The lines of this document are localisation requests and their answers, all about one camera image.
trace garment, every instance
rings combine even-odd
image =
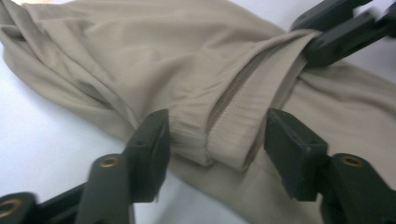
[[[253,223],[320,222],[316,203],[288,198],[262,150],[269,107],[331,153],[394,166],[396,87],[344,63],[302,71],[316,35],[285,34],[222,0],[0,6],[4,58],[23,82],[124,141],[169,109],[170,169]]]

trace brass grommet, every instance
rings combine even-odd
[[[119,159],[118,158],[110,157],[110,158],[106,158],[106,159],[102,160],[99,165],[101,167],[107,168],[107,167],[115,166],[117,163],[119,163]]]
[[[351,156],[344,156],[341,158],[341,161],[345,163],[346,165],[354,166],[354,167],[362,167],[363,162],[361,159],[356,158],[356,157],[351,157]]]
[[[20,199],[10,199],[3,203],[0,203],[0,217],[7,217],[18,210],[21,207],[22,201]]]

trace black clamp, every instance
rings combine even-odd
[[[291,30],[323,32],[304,49],[308,67],[327,66],[385,37],[396,37],[396,3],[379,19],[368,10],[354,18],[353,9],[372,0],[325,0],[301,15]]]
[[[396,191],[366,160],[327,155],[327,143],[293,115],[267,114],[264,148],[286,192],[300,202],[323,196],[325,224],[396,224]]]
[[[26,192],[0,198],[0,223],[134,223],[131,203],[155,199],[169,159],[168,111],[160,110],[148,115],[121,154],[97,159],[87,183],[42,204]]]

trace white surface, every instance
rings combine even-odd
[[[318,0],[233,0],[285,30]],[[374,1],[385,10],[391,0]],[[348,58],[396,81],[396,41],[380,41]],[[123,150],[101,133],[21,83],[0,60],[0,196],[20,191],[40,202],[84,182],[95,159]],[[168,173],[158,203],[137,204],[137,223],[246,223]]]

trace wrinkled fabric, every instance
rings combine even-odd
[[[396,186],[396,87],[345,63],[302,71],[316,35],[222,0],[0,5],[4,58],[23,82],[124,141],[169,109],[170,169],[253,223],[320,223],[318,204],[289,199],[262,150],[269,107]]]

